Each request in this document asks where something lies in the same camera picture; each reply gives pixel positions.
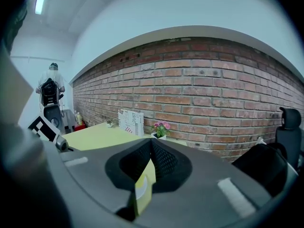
flower pot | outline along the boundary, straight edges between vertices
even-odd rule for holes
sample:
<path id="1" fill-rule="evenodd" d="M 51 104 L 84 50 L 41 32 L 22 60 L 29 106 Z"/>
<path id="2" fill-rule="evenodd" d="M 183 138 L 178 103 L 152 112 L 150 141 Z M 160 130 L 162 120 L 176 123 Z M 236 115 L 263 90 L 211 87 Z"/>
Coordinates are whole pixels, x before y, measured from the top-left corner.
<path id="1" fill-rule="evenodd" d="M 105 125 L 106 125 L 107 127 L 112 127 L 112 126 L 113 126 L 113 123 L 105 123 Z"/>
<path id="2" fill-rule="evenodd" d="M 158 138 L 158 137 L 157 137 L 157 133 L 152 133 L 152 134 L 151 134 L 151 138 L 154 138 L 154 139 L 163 139 L 163 140 L 166 140 L 167 135 L 165 135 L 165 136 L 163 136 L 163 137 Z"/>

brick wall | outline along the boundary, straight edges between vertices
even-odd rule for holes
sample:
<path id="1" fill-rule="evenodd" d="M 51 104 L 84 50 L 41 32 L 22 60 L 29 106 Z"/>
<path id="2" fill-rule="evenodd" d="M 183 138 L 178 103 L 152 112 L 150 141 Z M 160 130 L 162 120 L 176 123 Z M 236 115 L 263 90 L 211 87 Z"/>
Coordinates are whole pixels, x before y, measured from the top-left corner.
<path id="1" fill-rule="evenodd" d="M 87 125 L 118 109 L 144 113 L 145 131 L 171 123 L 171 137 L 228 161 L 259 136 L 273 141 L 280 106 L 303 116 L 304 86 L 253 48 L 213 38 L 179 38 L 127 50 L 96 65 L 73 86 L 74 108 Z"/>

chair headrest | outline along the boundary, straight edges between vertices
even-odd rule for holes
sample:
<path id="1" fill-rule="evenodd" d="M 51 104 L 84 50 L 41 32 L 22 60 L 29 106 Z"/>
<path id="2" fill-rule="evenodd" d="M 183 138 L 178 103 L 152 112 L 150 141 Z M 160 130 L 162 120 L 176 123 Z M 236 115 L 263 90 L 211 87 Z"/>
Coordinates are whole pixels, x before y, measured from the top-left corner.
<path id="1" fill-rule="evenodd" d="M 285 129 L 294 129 L 301 124 L 301 115 L 298 110 L 280 107 L 282 114 L 282 127 Z"/>

white shirt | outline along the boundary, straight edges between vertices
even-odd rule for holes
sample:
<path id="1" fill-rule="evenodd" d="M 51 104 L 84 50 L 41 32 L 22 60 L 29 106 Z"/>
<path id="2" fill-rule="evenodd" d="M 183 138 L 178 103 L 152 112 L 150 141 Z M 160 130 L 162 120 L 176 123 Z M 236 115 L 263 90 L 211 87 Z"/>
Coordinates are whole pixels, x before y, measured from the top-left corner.
<path id="1" fill-rule="evenodd" d="M 61 76 L 61 74 L 58 72 L 58 70 L 53 71 L 52 73 L 48 71 L 44 72 L 41 76 L 41 78 L 39 79 L 38 82 L 38 89 L 41 88 L 41 86 L 49 79 L 51 78 L 58 86 L 59 89 L 61 89 L 64 84 L 63 84 L 63 77 Z"/>

white wall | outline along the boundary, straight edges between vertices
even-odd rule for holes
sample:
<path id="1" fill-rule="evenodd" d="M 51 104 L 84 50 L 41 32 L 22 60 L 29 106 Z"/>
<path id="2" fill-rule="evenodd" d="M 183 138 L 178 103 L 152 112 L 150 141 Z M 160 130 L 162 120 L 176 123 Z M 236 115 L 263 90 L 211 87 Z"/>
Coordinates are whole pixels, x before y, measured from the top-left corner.
<path id="1" fill-rule="evenodd" d="M 128 48 L 189 36 L 253 46 L 303 79 L 302 44 L 274 0 L 115 0 L 79 37 L 70 79 Z"/>
<path id="2" fill-rule="evenodd" d="M 32 33 L 27 27 L 28 24 L 25 23 L 20 29 L 11 52 L 14 66 L 33 88 L 18 122 L 21 127 L 27 127 L 40 113 L 39 95 L 35 93 L 35 89 L 42 73 L 48 70 L 52 62 L 58 64 L 59 72 L 64 78 L 66 92 L 62 98 L 63 107 L 73 110 L 73 89 L 67 81 L 67 74 L 70 72 L 76 38 L 41 26 Z"/>

